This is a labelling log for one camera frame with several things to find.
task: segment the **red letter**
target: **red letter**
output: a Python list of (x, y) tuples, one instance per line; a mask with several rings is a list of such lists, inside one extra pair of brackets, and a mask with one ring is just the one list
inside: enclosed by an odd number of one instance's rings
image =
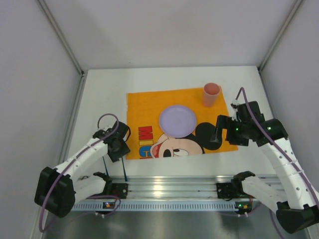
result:
[(152, 126), (139, 127), (139, 140), (153, 139)]

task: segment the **cartoon character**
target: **cartoon character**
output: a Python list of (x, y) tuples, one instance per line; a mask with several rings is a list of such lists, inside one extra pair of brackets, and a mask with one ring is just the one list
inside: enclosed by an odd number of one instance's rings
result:
[(210, 142), (215, 126), (211, 123), (200, 123), (195, 129), (195, 135), (189, 134), (184, 138), (174, 138), (162, 134), (158, 141), (151, 147), (153, 158), (178, 157), (186, 155), (204, 154), (204, 148), (209, 150), (219, 149), (221, 143)]

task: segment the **pink cup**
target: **pink cup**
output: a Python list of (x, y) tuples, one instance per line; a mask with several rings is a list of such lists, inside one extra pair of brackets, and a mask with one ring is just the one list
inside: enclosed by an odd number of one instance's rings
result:
[(211, 107), (220, 93), (220, 86), (215, 83), (208, 83), (204, 86), (203, 104), (205, 107)]

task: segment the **gray wall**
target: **gray wall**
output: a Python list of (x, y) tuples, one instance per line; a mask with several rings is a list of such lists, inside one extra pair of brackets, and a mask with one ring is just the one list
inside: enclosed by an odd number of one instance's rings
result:
[(0, 3), (0, 237), (30, 236), (79, 75), (34, 0)]
[(84, 69), (259, 65), (295, 0), (46, 0)]
[(277, 117), (319, 190), (319, 1), (307, 0), (263, 72)]

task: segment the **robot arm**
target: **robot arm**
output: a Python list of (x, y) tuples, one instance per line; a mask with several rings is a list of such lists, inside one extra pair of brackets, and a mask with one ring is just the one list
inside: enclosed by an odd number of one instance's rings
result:
[[(43, 169), (35, 193), (35, 203), (43, 206), (49, 189), (54, 187), (45, 208), (58, 217), (64, 217), (71, 211), (75, 203), (83, 199), (100, 193), (109, 195), (112, 180), (105, 174), (94, 173), (88, 179), (80, 181), (78, 179), (102, 156), (108, 154), (110, 159), (116, 162), (130, 152), (123, 140), (130, 128), (122, 122), (118, 122), (117, 128), (116, 126), (117, 122), (112, 128), (97, 131), (82, 149), (54, 169), (49, 167)], [(54, 186), (57, 177), (60, 179)]]
[[(260, 113), (257, 102), (247, 104), (240, 105), (234, 101), (232, 104), (235, 110), (233, 117), (218, 116), (211, 141), (221, 142), (222, 130), (227, 129), (226, 140), (230, 144), (248, 146), (249, 140), (256, 142), (271, 162), (285, 193), (273, 189), (251, 172), (235, 175), (231, 180), (230, 190), (236, 192), (238, 197), (247, 194), (257, 198), (276, 213), (279, 223), (289, 233), (319, 223), (319, 209), (316, 203), (319, 194), (304, 175), (292, 151), (284, 127), (277, 119), (266, 121), (264, 115)], [(260, 130), (256, 120), (259, 126), (267, 132), (268, 137)]]

